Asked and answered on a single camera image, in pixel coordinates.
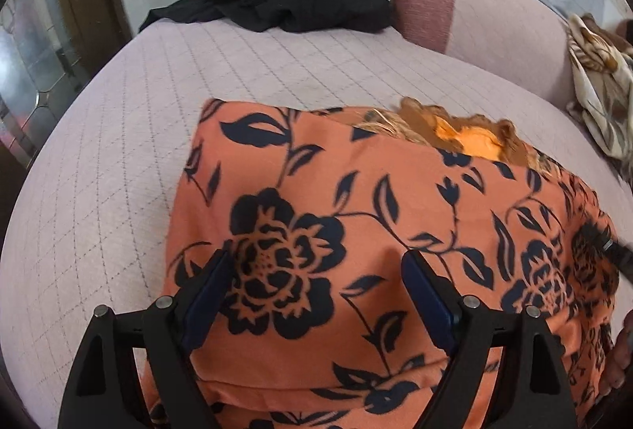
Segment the person's right hand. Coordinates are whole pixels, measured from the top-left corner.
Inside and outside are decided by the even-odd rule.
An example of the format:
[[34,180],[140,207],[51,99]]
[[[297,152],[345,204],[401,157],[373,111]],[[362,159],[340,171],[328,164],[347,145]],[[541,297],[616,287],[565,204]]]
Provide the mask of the person's right hand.
[[630,311],[624,318],[624,326],[613,349],[606,356],[605,368],[599,382],[599,394],[595,402],[600,402],[612,390],[624,385],[627,369],[630,368],[632,361],[632,321],[633,311]]

